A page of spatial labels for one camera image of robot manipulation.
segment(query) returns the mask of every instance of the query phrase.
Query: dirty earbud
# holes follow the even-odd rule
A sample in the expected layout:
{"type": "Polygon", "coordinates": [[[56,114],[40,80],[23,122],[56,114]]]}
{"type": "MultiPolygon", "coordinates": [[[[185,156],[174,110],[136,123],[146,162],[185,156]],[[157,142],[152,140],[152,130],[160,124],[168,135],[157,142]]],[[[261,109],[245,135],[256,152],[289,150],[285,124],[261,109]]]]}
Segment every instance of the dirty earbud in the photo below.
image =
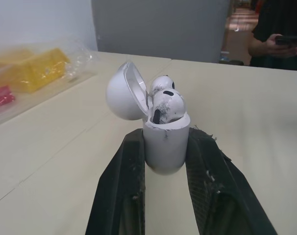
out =
{"type": "Polygon", "coordinates": [[[186,112],[181,95],[174,89],[164,89],[153,97],[153,120],[155,124],[167,124],[182,118],[186,112]]]}

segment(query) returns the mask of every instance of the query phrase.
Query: open case lid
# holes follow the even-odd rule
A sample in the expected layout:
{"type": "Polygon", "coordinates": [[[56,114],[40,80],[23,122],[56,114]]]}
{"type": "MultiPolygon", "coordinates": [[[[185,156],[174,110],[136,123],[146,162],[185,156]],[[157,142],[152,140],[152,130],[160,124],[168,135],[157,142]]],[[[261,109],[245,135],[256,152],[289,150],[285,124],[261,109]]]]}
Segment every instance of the open case lid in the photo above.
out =
{"type": "Polygon", "coordinates": [[[106,89],[110,110],[125,120],[139,120],[148,116],[146,85],[134,63],[124,63],[111,78],[106,89]]]}

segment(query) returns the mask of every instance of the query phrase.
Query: black shirt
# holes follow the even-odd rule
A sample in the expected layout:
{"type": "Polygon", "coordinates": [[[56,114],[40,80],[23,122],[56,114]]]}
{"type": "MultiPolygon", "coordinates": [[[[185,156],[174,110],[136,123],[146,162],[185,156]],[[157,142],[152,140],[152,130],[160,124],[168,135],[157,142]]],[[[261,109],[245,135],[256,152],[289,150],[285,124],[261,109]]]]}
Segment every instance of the black shirt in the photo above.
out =
{"type": "MultiPolygon", "coordinates": [[[[297,36],[297,0],[266,0],[258,24],[252,31],[254,38],[265,42],[272,34],[297,36]]],[[[271,56],[252,57],[251,66],[297,70],[297,56],[278,59],[271,56]]]]}

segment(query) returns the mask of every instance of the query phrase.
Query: smartphone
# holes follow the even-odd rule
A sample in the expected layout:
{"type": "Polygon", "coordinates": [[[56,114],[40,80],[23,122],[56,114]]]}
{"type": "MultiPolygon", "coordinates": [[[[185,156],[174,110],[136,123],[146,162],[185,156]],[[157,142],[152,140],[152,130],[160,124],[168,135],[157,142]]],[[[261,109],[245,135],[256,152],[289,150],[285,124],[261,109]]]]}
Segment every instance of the smartphone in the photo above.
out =
{"type": "Polygon", "coordinates": [[[276,45],[290,45],[297,47],[297,36],[277,36],[275,37],[276,45]]]}

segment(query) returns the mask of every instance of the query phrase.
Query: airpods case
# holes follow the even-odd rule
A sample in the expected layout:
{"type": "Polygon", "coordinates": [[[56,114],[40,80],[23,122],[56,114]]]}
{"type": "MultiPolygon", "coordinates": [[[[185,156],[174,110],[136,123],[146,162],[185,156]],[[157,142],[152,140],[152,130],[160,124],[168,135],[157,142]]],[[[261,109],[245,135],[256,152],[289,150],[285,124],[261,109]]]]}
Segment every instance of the airpods case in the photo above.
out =
{"type": "Polygon", "coordinates": [[[190,117],[185,112],[171,123],[154,123],[153,97],[146,89],[139,71],[128,62],[109,81],[106,102],[109,109],[122,119],[143,120],[146,163],[157,173],[174,173],[185,162],[190,117]]]}

